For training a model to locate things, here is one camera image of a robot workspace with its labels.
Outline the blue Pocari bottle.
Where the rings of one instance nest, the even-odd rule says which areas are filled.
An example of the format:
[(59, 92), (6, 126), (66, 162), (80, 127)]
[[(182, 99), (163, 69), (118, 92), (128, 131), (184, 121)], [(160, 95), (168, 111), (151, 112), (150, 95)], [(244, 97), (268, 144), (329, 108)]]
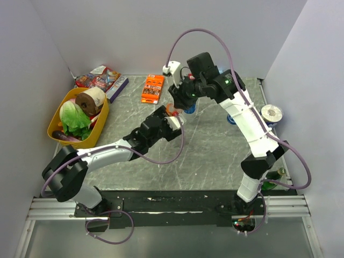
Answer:
[(236, 122), (229, 114), (227, 115), (226, 119), (227, 119), (227, 122), (230, 123), (231, 125), (236, 125)]
[(193, 114), (196, 111), (196, 103), (193, 104), (190, 108), (183, 110), (186, 114)]

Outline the orange drink bottle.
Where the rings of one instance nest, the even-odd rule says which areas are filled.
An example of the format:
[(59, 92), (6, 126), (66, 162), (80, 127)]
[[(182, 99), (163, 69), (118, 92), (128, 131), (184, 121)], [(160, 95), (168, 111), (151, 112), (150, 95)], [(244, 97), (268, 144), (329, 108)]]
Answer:
[(167, 104), (166, 106), (166, 112), (170, 116), (178, 115), (182, 112), (180, 109), (176, 109), (172, 103)]

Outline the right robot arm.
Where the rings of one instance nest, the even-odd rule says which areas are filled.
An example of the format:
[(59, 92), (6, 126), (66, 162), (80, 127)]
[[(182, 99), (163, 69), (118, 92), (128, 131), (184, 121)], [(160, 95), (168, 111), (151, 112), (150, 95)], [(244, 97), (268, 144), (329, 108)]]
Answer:
[(286, 148), (267, 136), (269, 127), (261, 116), (255, 115), (256, 108), (245, 84), (234, 84), (234, 73), (226, 70), (220, 73), (208, 52), (198, 54), (187, 61), (193, 79), (181, 76), (182, 65), (170, 61), (162, 68), (164, 75), (173, 78), (168, 91), (174, 100), (174, 107), (187, 110), (199, 98), (208, 97), (216, 101), (235, 121), (250, 147), (250, 155), (241, 162), (243, 178), (237, 190), (239, 198), (235, 208), (247, 214), (254, 207), (253, 199), (267, 171), (284, 155)]

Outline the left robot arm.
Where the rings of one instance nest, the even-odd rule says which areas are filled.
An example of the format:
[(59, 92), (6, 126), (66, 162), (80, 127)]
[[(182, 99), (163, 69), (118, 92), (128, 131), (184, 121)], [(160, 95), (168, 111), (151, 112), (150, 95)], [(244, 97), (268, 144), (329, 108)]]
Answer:
[(107, 200), (97, 187), (84, 182), (87, 173), (137, 158), (159, 164), (159, 161), (146, 156), (149, 149), (161, 139), (172, 141), (177, 137), (183, 138), (184, 123), (181, 114), (176, 111), (169, 114), (162, 105), (139, 127), (116, 142), (88, 149), (62, 147), (42, 172), (45, 183), (41, 196), (54, 197), (58, 202), (73, 200), (94, 216), (102, 215), (107, 209)]

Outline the green glass bottle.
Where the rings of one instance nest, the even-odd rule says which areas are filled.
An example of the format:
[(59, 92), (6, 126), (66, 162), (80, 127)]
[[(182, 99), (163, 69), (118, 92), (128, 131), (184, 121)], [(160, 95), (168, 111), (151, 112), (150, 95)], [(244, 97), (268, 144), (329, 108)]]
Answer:
[(277, 187), (277, 184), (272, 181), (278, 181), (280, 182), (282, 177), (286, 175), (286, 169), (281, 167), (278, 168), (277, 170), (269, 171), (262, 183), (261, 190), (262, 191), (268, 191), (272, 190)]

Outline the red flat box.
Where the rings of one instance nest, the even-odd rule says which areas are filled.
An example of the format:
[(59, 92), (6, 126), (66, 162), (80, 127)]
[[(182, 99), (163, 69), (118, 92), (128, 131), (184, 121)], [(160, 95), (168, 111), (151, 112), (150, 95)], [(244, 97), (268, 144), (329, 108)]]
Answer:
[(189, 73), (189, 74), (188, 74), (188, 78), (189, 78), (190, 80), (194, 80), (194, 79), (195, 79), (194, 76), (192, 75), (192, 73)]

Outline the orange snack box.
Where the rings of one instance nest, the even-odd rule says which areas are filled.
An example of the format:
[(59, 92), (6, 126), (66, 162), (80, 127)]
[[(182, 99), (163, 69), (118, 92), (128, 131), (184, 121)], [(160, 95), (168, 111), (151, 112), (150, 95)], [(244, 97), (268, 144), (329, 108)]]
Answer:
[(141, 94), (142, 103), (157, 104), (159, 102), (164, 79), (163, 75), (148, 74)]

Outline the purple white box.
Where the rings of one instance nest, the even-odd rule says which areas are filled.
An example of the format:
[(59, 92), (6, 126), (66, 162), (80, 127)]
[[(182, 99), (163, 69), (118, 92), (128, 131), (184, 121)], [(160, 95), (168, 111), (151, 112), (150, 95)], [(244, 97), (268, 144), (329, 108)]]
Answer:
[(106, 92), (107, 100), (113, 103), (128, 83), (129, 80), (127, 76), (120, 76)]

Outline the yellow plastic basket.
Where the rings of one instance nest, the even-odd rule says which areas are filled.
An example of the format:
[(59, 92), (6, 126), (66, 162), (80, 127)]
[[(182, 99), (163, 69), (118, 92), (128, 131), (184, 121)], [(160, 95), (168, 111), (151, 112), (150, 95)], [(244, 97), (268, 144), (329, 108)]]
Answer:
[(52, 134), (54, 131), (60, 131), (62, 130), (62, 127), (58, 125), (58, 123), (61, 121), (60, 120), (60, 116), (59, 116), (59, 112), (60, 112), (60, 107), (62, 106), (62, 104), (72, 98), (75, 98), (79, 93), (85, 91), (86, 88), (73, 88), (71, 89), (66, 96), (64, 97), (64, 99), (62, 100), (61, 104), (59, 105), (59, 107), (57, 108), (49, 126), (47, 129), (47, 134), (48, 136), (57, 141), (58, 143), (60, 143), (63, 146), (66, 145), (72, 145), (75, 149), (78, 148), (93, 148), (95, 147), (99, 136), (103, 130), (103, 127), (105, 125), (106, 119), (108, 117), (108, 113), (109, 113), (109, 105), (108, 105), (108, 101), (107, 99), (105, 99), (105, 102), (103, 104), (103, 107), (99, 113), (99, 117), (96, 120), (96, 123), (90, 133), (90, 136), (88, 138), (86, 138), (84, 141), (79, 141), (79, 142), (70, 142), (70, 141), (63, 141), (60, 139), (56, 139), (53, 138)]

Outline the brown paper roll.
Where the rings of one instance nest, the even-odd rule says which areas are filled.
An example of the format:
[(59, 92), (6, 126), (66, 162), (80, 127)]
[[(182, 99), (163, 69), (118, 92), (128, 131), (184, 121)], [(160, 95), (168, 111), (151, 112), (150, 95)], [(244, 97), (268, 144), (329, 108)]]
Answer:
[(87, 89), (75, 98), (75, 103), (89, 117), (97, 115), (101, 111), (105, 101), (106, 94), (98, 87)]

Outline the colourful snack bag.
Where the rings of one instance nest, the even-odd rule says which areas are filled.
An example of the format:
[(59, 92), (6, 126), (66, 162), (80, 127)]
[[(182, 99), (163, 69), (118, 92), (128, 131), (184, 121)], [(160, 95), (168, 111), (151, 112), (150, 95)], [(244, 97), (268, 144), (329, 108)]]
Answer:
[(77, 77), (75, 84), (80, 88), (97, 87), (107, 92), (120, 76), (121, 73), (102, 65), (85, 75)]

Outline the green toy lettuce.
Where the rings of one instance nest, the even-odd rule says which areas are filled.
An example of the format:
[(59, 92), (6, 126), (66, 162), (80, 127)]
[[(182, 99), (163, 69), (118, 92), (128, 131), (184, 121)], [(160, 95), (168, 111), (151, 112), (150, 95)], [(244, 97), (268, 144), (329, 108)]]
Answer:
[(81, 139), (82, 141), (89, 137), (92, 129), (90, 128), (91, 119), (83, 110), (72, 101), (66, 101), (60, 107), (60, 120), (63, 131), (67, 136)]

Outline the purple toy eggplant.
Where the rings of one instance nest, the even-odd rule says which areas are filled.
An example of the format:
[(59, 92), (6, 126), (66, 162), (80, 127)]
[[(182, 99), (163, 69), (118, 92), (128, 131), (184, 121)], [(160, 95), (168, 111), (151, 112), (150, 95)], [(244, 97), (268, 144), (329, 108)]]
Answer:
[(62, 131), (53, 131), (52, 133), (52, 137), (54, 139), (57, 139), (57, 140), (62, 140), (62, 141), (68, 141), (68, 142), (80, 142), (79, 139), (76, 139), (74, 137), (71, 137), (71, 136), (67, 136), (66, 134), (64, 134)]

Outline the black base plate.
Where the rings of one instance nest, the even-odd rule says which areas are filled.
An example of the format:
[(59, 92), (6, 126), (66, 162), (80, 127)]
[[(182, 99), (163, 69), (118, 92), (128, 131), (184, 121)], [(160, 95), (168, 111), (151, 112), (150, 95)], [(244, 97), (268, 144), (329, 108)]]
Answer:
[(245, 203), (234, 190), (103, 191), (96, 212), (77, 205), (74, 216), (99, 218), (110, 229), (148, 226), (216, 225), (231, 227), (234, 217), (262, 215), (262, 199)]

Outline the aluminium rail frame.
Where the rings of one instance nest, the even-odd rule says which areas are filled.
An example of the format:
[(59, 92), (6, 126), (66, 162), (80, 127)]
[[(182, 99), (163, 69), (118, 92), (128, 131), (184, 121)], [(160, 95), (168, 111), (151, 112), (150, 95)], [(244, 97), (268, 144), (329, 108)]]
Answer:
[[(303, 195), (300, 196), (267, 196), (267, 219), (301, 217), (306, 235), (314, 257), (323, 257), (320, 243), (313, 227), (311, 212)], [(77, 204), (71, 200), (59, 203), (52, 198), (34, 198), (26, 216), (23, 233), (19, 240), (14, 257), (25, 257), (32, 231), (37, 221), (85, 220), (76, 217)]]

